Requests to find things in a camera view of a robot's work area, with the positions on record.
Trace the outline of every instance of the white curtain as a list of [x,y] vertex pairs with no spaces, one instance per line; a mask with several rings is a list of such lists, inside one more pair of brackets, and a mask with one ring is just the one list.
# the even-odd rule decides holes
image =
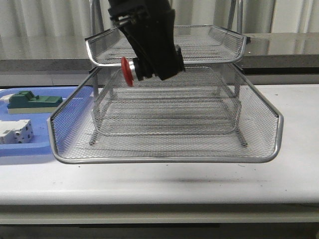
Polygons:
[[[100,2],[107,29],[108,0]],[[227,26],[230,0],[170,2],[176,25]],[[244,0],[243,32],[319,32],[319,0]],[[72,35],[90,35],[89,0],[0,0],[1,37]]]

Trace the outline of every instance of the white circuit breaker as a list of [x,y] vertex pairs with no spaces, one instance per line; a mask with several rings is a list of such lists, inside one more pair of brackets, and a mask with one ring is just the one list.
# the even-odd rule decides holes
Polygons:
[[29,143],[33,137],[31,120],[0,120],[0,144]]

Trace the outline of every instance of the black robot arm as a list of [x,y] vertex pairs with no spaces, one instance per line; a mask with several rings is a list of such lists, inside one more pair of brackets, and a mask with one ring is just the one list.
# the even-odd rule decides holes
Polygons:
[[133,75],[138,80],[153,75],[165,80],[184,70],[181,49],[174,45],[175,10],[168,0],[109,0],[109,3],[111,20],[137,56],[131,63],[122,59],[122,69],[135,72],[124,72],[127,81]]

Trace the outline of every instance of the countertop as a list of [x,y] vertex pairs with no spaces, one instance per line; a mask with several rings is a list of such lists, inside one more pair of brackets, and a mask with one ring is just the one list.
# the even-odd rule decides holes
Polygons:
[[[242,68],[319,67],[319,33],[257,33]],[[0,72],[88,71],[83,36],[0,38]]]
[[319,85],[258,89],[284,115],[271,162],[66,165],[52,155],[1,157],[0,205],[319,203]]

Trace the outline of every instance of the wire mesh tray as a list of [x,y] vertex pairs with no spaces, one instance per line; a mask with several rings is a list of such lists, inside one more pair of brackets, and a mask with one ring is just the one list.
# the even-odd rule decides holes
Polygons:
[[[184,63],[230,63],[244,55],[246,37],[213,25],[175,26],[174,41],[181,47]],[[136,57],[118,28],[86,39],[90,60],[97,66],[120,66],[123,56]]]
[[[94,71],[49,118],[61,162],[261,163],[279,151],[282,115],[232,65],[188,67],[133,88],[110,75]],[[99,93],[94,77],[105,80]]]

